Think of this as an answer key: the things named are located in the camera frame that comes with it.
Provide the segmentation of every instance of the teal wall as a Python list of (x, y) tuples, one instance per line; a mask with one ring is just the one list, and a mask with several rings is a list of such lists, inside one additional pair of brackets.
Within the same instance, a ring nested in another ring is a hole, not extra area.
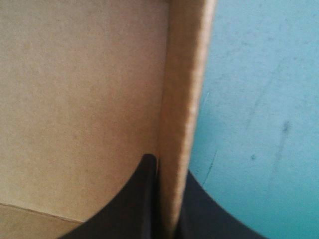
[(218, 2), (190, 169), (263, 235), (319, 238), (319, 1)]

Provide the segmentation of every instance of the brown cardboard surface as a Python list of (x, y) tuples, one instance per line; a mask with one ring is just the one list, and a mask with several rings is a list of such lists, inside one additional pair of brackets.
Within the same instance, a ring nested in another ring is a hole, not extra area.
[(0, 205), (0, 239), (55, 239), (78, 225), (50, 215)]
[(84, 221), (155, 152), (167, 9), (0, 1), (0, 203)]
[(215, 0), (171, 0), (159, 134), (163, 238), (178, 221)]

